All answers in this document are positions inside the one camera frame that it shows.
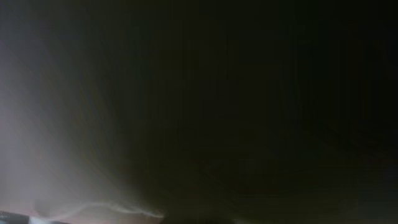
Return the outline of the white t-shirt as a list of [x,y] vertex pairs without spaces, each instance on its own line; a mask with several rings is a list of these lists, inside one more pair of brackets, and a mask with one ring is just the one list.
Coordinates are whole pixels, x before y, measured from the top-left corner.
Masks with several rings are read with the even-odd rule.
[[1,206],[62,220],[91,207],[160,218],[129,183],[143,140],[135,36],[1,40]]

